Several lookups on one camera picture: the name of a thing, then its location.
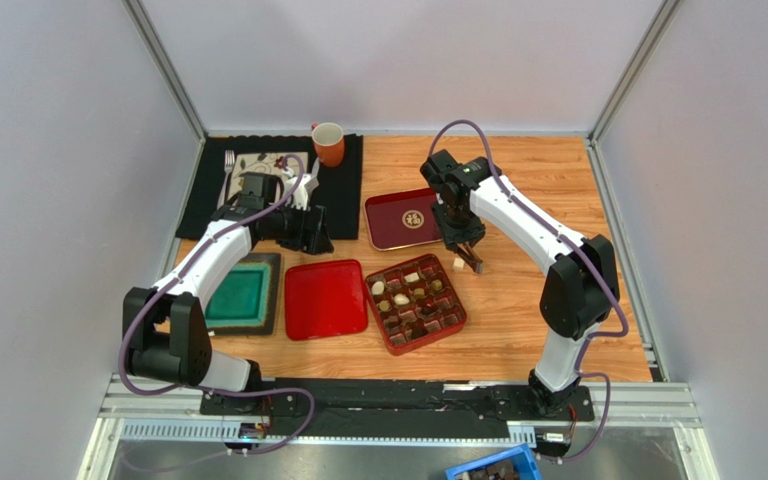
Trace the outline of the red chocolate serving tray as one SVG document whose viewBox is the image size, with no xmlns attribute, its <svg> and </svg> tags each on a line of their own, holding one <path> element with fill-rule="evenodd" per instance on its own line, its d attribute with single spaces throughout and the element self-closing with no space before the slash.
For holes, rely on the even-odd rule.
<svg viewBox="0 0 768 480">
<path fill-rule="evenodd" d="M 368 198 L 364 211 L 371 245 L 378 251 L 391 251 L 440 242 L 442 236 L 431 211 L 436 202 L 430 188 Z"/>
</svg>

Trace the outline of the red tin lid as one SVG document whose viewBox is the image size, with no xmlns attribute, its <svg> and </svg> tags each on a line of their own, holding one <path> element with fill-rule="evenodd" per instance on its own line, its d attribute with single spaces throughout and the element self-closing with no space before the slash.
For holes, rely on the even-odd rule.
<svg viewBox="0 0 768 480">
<path fill-rule="evenodd" d="M 358 261 L 291 267 L 284 277 L 286 334 L 293 341 L 361 333 L 368 326 Z"/>
</svg>

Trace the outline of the white round chocolate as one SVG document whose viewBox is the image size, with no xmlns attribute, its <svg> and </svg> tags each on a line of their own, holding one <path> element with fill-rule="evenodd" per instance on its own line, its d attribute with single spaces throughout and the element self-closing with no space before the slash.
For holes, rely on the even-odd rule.
<svg viewBox="0 0 768 480">
<path fill-rule="evenodd" d="M 408 305 L 411 303 L 411 299 L 404 294 L 396 294 L 393 297 L 393 301 L 394 301 L 394 304 L 398 306 Z"/>
<path fill-rule="evenodd" d="M 376 281 L 372 284 L 370 291 L 374 296 L 383 295 L 386 291 L 386 283 L 383 281 Z"/>
</svg>

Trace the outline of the red chocolate box with tray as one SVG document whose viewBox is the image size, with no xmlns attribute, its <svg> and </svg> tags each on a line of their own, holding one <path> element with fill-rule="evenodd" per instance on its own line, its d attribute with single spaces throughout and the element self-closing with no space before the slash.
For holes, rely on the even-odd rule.
<svg viewBox="0 0 768 480">
<path fill-rule="evenodd" d="M 417 272 L 418 282 L 408 284 L 404 276 Z M 434 280 L 443 282 L 443 289 L 434 291 Z M 376 281 L 386 283 L 383 295 L 374 296 L 370 288 Z M 379 270 L 364 278 L 366 300 L 372 311 L 375 324 L 380 330 L 385 348 L 393 356 L 401 356 L 434 342 L 450 337 L 461 330 L 467 323 L 467 313 L 453 283 L 449 279 L 441 261 L 434 254 L 425 254 L 394 266 Z M 412 291 L 423 288 L 423 298 L 413 298 Z M 394 304 L 393 297 L 404 294 L 411 299 L 408 305 Z M 391 309 L 381 312 L 378 303 L 386 300 Z M 421 307 L 435 306 L 436 312 L 425 316 Z"/>
</svg>

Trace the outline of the metal serving tongs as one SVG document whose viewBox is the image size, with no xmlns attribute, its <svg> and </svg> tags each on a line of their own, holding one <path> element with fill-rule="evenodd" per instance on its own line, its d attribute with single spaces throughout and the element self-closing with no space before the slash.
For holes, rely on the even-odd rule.
<svg viewBox="0 0 768 480">
<path fill-rule="evenodd" d="M 470 267 L 470 269 L 476 274 L 482 274 L 484 270 L 484 264 L 481 258 L 475 253 L 473 247 L 468 243 L 461 243 L 458 245 L 457 255 L 459 258 Z"/>
</svg>

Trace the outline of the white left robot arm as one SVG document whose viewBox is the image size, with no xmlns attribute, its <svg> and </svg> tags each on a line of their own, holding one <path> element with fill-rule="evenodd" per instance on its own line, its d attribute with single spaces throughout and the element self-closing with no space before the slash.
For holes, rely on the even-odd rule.
<svg viewBox="0 0 768 480">
<path fill-rule="evenodd" d="M 212 214 L 205 233 L 182 263 L 149 288 L 132 288 L 123 301 L 119 375 L 142 395 L 132 376 L 175 387 L 243 392 L 259 375 L 250 360 L 215 352 L 205 309 L 239 261 L 263 240 L 309 255 L 330 253 L 326 209 L 313 206 L 318 185 L 311 173 L 284 180 L 246 174 L 241 190 Z"/>
</svg>

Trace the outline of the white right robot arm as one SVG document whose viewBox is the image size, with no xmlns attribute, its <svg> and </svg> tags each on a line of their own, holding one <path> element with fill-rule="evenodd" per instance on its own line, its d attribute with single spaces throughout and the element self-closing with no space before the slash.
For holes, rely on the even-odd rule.
<svg viewBox="0 0 768 480">
<path fill-rule="evenodd" d="M 544 274 L 539 311 L 548 335 L 529 374 L 524 403 L 543 417 L 565 408 L 582 378 L 586 340 L 619 300 L 611 241 L 587 238 L 556 221 L 485 157 L 461 164 L 441 150 L 420 172 L 437 196 L 431 211 L 446 249 L 471 270 L 483 270 L 474 248 L 491 223 Z"/>
</svg>

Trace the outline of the black cloth placemat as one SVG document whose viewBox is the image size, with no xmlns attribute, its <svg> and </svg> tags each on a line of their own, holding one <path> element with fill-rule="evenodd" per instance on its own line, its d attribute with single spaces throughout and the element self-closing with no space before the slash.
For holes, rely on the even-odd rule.
<svg viewBox="0 0 768 480">
<path fill-rule="evenodd" d="M 345 157 L 334 168 L 321 167 L 317 178 L 319 186 L 312 194 L 312 203 L 327 209 L 328 234 L 333 240 L 356 240 L 359 231 L 361 200 L 363 138 L 349 134 L 345 138 Z M 314 144 L 309 136 L 236 136 L 211 137 L 206 140 L 196 170 L 193 186 L 176 229 L 181 239 L 201 238 L 210 216 L 217 210 L 224 179 L 224 154 L 232 150 L 237 154 L 279 152 L 305 153 L 315 159 Z"/>
</svg>

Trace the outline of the floral square plate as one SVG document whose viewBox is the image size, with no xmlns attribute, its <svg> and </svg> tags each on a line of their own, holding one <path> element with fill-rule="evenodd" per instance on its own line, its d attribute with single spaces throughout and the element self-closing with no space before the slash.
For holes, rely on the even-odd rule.
<svg viewBox="0 0 768 480">
<path fill-rule="evenodd" d="M 309 155 L 305 152 L 237 153 L 226 187 L 226 198 L 241 190 L 246 173 L 278 176 L 285 187 L 290 188 L 296 176 L 310 169 L 309 164 Z"/>
</svg>

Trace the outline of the turquoise glazed dark plate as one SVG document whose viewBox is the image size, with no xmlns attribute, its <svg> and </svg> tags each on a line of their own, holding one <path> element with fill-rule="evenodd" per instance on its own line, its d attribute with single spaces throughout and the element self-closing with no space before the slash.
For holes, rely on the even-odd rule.
<svg viewBox="0 0 768 480">
<path fill-rule="evenodd" d="M 277 253 L 253 253 L 236 263 L 206 308 L 207 330 L 216 336 L 271 335 L 281 272 Z"/>
</svg>

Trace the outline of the orange mug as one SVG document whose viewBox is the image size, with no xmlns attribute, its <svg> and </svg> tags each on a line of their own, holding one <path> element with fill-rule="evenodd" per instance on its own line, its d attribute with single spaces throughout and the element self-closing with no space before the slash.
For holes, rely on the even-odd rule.
<svg viewBox="0 0 768 480">
<path fill-rule="evenodd" d="M 333 122 L 311 125 L 314 150 L 323 166 L 338 167 L 345 157 L 345 138 L 342 127 Z"/>
</svg>

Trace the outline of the silver fork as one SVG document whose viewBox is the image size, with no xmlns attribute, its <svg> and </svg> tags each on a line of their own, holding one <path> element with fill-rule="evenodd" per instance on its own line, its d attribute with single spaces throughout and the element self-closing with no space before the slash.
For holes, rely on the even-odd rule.
<svg viewBox="0 0 768 480">
<path fill-rule="evenodd" d="M 224 178 L 222 181 L 222 197 L 227 195 L 228 182 L 230 180 L 231 173 L 235 166 L 235 152 L 233 150 L 226 150 L 224 152 L 223 172 Z"/>
</svg>

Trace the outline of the blue plastic bin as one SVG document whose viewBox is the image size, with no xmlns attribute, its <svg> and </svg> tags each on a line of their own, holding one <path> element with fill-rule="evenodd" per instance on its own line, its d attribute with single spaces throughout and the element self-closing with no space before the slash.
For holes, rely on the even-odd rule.
<svg viewBox="0 0 768 480">
<path fill-rule="evenodd" d="M 528 445 L 519 445 L 445 470 L 448 480 L 524 479 L 542 480 Z"/>
</svg>

